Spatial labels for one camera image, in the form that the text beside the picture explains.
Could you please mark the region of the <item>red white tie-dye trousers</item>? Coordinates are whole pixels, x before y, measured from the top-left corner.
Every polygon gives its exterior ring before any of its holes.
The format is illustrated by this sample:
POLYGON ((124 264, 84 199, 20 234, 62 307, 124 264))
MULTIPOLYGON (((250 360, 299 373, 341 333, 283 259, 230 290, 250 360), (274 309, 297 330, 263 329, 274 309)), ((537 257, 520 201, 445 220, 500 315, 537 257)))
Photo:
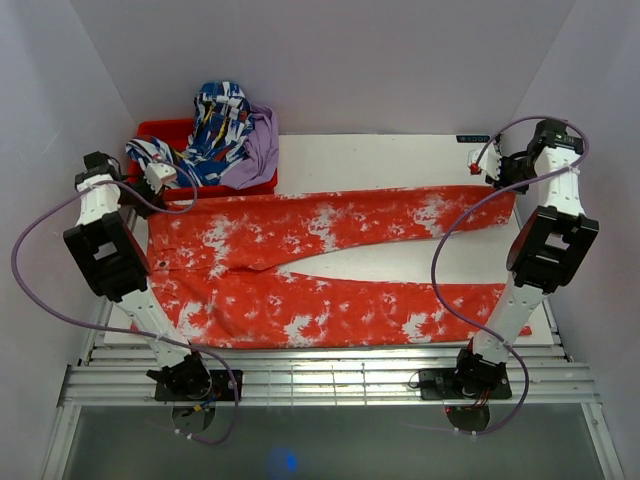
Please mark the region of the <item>red white tie-dye trousers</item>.
POLYGON ((151 284, 188 340, 222 349, 340 348, 469 340, 504 274, 439 284, 401 243, 506 225, 506 194, 453 185, 207 198, 148 220, 151 284))

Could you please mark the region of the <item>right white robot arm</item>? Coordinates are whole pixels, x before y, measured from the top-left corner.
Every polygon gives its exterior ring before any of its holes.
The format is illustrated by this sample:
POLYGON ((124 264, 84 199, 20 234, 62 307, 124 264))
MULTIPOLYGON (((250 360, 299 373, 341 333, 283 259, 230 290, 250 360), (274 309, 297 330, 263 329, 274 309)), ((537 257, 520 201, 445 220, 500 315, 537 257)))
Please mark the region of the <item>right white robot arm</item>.
POLYGON ((471 173, 483 174, 496 190, 524 194, 538 178, 548 185, 509 250, 508 280, 485 329, 458 354, 451 373, 458 394, 487 397, 506 384, 509 346, 538 305, 573 279, 592 246, 599 224, 581 204, 574 165, 584 152, 585 141, 575 129, 562 120, 542 118, 524 150, 509 156, 490 150, 470 158, 471 173))

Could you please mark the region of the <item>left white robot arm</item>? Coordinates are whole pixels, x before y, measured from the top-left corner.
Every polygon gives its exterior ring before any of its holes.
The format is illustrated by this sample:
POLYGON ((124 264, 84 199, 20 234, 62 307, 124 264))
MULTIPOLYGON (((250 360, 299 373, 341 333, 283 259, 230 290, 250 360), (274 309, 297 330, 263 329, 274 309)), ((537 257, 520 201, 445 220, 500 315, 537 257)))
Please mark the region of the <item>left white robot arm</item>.
POLYGON ((114 302, 147 339, 159 368, 147 375, 171 394, 199 400, 212 389, 212 376, 201 355, 190 348, 153 293, 151 267, 142 247, 120 214, 123 206, 148 218, 166 207, 162 194, 174 180, 174 167, 153 163, 143 174, 125 183, 118 162, 103 152, 84 156, 85 171, 75 176, 81 198, 76 225, 65 231, 64 242, 87 281, 98 296, 114 302))

